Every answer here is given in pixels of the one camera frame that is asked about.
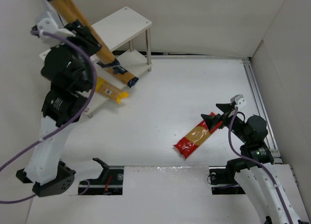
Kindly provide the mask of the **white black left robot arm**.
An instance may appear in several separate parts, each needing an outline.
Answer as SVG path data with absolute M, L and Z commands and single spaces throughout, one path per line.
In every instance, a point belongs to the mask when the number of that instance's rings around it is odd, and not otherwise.
M 50 81 L 41 112 L 39 143 L 29 164 L 16 173 L 22 183 L 33 183 L 38 197 L 59 195 L 69 189 L 75 171 L 61 161 L 68 136 L 89 104 L 96 87 L 90 57 L 101 48 L 87 26 L 76 20 L 56 33 L 56 45 L 44 59 L 41 75 Z

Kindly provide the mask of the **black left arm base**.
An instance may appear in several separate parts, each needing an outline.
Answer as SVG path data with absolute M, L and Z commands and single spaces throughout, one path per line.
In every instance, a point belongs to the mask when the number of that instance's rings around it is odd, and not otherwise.
M 124 166 L 109 166 L 99 158 L 92 161 L 101 166 L 100 174 L 79 183 L 78 195 L 122 195 Z

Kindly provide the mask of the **red spaghetti bag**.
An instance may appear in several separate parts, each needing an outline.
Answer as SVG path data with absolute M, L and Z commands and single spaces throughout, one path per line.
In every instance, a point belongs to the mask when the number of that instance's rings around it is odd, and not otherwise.
M 174 147 L 186 160 L 199 146 L 201 146 L 220 126 L 219 122 L 214 128 L 209 129 L 206 122 L 202 120 L 184 137 L 182 137 Z

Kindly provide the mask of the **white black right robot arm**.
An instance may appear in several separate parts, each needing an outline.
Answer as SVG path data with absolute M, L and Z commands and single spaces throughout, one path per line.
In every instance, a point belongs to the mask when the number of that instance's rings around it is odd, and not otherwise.
M 208 128 L 228 128 L 229 146 L 232 135 L 243 145 L 234 151 L 237 158 L 229 160 L 225 172 L 243 189 L 257 212 L 262 224 L 302 224 L 304 221 L 292 207 L 275 170 L 271 151 L 264 139 L 268 134 L 267 122 L 258 115 L 247 120 L 238 118 L 240 109 L 236 103 L 216 105 L 222 114 L 201 117 Z

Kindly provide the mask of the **yellow spaghetti bag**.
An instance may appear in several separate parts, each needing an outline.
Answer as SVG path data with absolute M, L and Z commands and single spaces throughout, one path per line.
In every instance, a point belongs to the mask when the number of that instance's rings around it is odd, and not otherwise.
M 99 76 L 97 77 L 95 91 L 111 100 L 116 101 L 118 104 L 121 103 L 122 99 L 129 96 L 127 92 L 122 91 Z

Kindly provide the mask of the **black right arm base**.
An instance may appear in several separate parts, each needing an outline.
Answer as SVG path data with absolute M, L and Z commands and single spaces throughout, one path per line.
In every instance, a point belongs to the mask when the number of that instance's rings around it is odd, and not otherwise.
M 225 166 L 210 166 L 207 182 L 211 185 L 212 195 L 242 195 L 243 188 L 231 177 Z

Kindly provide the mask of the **blue spaghetti bag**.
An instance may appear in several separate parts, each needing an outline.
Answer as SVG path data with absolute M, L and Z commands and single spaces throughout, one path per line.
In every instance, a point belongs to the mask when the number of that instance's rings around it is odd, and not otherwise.
M 131 72 L 126 70 L 121 65 L 109 67 L 106 69 L 106 71 L 109 72 L 110 74 L 112 74 L 117 79 L 119 79 L 121 82 L 123 82 L 128 87 L 134 86 L 137 83 L 137 81 L 139 80 L 138 77 L 133 75 Z
M 82 12 L 74 4 L 72 0 L 46 0 L 56 12 L 62 16 L 68 23 L 80 23 L 82 26 L 87 26 L 91 34 L 101 45 L 101 49 L 96 53 L 100 61 L 103 62 L 105 68 L 119 66 L 120 63 L 110 49 L 106 46 L 101 37 L 97 34 L 89 21 L 85 18 Z

